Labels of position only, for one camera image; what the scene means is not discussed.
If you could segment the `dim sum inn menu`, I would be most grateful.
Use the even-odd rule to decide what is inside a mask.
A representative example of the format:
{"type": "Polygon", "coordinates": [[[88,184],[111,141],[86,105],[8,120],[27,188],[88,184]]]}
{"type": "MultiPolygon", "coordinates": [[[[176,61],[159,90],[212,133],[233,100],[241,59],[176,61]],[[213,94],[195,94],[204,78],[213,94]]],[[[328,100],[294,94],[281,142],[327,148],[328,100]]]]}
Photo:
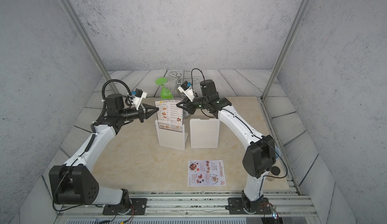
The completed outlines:
{"type": "Polygon", "coordinates": [[[158,127],[160,129],[183,132],[183,109],[177,107],[181,99],[155,100],[158,127]]]}

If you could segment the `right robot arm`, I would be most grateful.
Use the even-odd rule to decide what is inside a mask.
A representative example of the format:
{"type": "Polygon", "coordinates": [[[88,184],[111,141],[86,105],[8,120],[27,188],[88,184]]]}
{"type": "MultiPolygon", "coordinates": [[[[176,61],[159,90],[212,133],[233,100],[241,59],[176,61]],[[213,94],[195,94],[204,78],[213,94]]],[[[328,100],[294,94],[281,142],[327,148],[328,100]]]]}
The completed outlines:
{"type": "Polygon", "coordinates": [[[200,82],[200,88],[201,97],[194,92],[190,82],[183,82],[178,91],[184,95],[184,99],[176,106],[191,115],[198,109],[206,110],[239,139],[246,150],[242,164],[248,173],[247,183],[241,194],[241,204],[246,213],[255,214],[264,205],[264,178],[276,163],[275,140],[271,135],[264,136],[255,130],[227,98],[220,97],[213,80],[200,82]]]}

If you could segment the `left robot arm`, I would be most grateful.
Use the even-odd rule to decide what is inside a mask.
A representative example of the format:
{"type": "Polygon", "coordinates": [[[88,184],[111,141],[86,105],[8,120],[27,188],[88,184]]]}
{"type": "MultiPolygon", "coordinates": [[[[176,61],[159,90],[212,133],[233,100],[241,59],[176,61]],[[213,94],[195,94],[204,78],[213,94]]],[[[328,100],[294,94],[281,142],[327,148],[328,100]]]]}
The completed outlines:
{"type": "Polygon", "coordinates": [[[144,122],[159,110],[142,104],[146,96],[147,93],[137,89],[126,98],[111,94],[103,99],[101,115],[91,124],[91,135],[64,164],[53,166],[49,171],[54,205],[105,205],[124,210],[132,207],[126,189],[101,186],[92,171],[105,147],[123,126],[136,119],[144,122]],[[130,103],[128,108],[125,99],[130,103]]]}

